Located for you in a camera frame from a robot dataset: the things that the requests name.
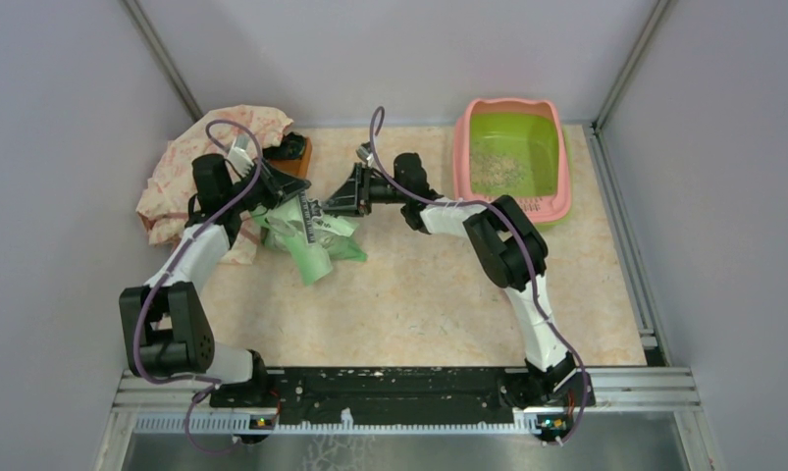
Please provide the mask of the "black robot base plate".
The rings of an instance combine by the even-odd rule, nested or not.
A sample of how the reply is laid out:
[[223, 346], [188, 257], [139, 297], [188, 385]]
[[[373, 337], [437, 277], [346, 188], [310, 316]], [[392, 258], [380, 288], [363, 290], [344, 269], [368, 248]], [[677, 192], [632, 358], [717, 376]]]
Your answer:
[[287, 367], [221, 386], [211, 407], [271, 408], [281, 425], [508, 425], [515, 412], [544, 407], [575, 418], [596, 403], [589, 377], [570, 374], [547, 392], [527, 367]]

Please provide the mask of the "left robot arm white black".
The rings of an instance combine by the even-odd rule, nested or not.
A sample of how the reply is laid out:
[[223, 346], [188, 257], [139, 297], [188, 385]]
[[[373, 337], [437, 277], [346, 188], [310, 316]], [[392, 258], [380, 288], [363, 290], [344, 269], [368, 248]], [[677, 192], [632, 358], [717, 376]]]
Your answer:
[[188, 205], [181, 241], [164, 266], [143, 285], [119, 297], [131, 372], [154, 385], [196, 380], [212, 388], [233, 385], [245, 404], [264, 403], [272, 391], [261, 356], [216, 342], [200, 293], [239, 234], [244, 213], [274, 209], [310, 187], [308, 180], [251, 162], [234, 181], [228, 158], [196, 158], [196, 193]]

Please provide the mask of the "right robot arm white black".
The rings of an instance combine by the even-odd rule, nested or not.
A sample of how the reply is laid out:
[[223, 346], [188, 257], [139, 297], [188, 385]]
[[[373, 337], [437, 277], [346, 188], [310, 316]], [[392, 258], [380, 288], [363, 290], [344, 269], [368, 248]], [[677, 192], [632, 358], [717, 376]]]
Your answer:
[[538, 402], [555, 404], [567, 391], [589, 393], [583, 361], [554, 322], [547, 294], [547, 244], [512, 197], [493, 203], [445, 198], [430, 187], [419, 155], [403, 153], [395, 158], [391, 175], [367, 163], [355, 164], [323, 210], [363, 217], [376, 204], [399, 205], [414, 231], [470, 242], [487, 278], [512, 305], [524, 344], [527, 387]]

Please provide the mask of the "green cat litter bag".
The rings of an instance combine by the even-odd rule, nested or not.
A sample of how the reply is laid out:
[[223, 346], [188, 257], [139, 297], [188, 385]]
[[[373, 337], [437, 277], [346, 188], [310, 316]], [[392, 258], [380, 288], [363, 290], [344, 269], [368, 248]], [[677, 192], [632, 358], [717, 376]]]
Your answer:
[[304, 192], [274, 209], [259, 207], [251, 216], [261, 228], [262, 244], [289, 253], [307, 286], [329, 275], [334, 261], [367, 260], [354, 239], [359, 224], [326, 214], [320, 202]]

